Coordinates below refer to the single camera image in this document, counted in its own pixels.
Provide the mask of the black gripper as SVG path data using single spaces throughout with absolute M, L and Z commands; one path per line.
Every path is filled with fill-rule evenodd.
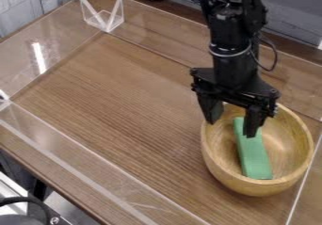
M 224 112 L 223 102 L 246 110 L 243 134 L 256 136 L 267 117 L 275 115 L 280 93 L 263 81 L 252 54 L 213 57 L 211 68 L 192 68 L 191 89 L 196 93 L 204 119 L 213 124 Z

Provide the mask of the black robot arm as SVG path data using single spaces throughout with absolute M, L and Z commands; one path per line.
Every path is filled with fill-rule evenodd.
M 267 23 L 262 0 L 192 0 L 200 5 L 209 31 L 211 68 L 193 68 L 191 89 L 208 123 L 230 103 L 246 110 L 243 135 L 254 137 L 275 115 L 280 93 L 260 77 L 260 31 Z

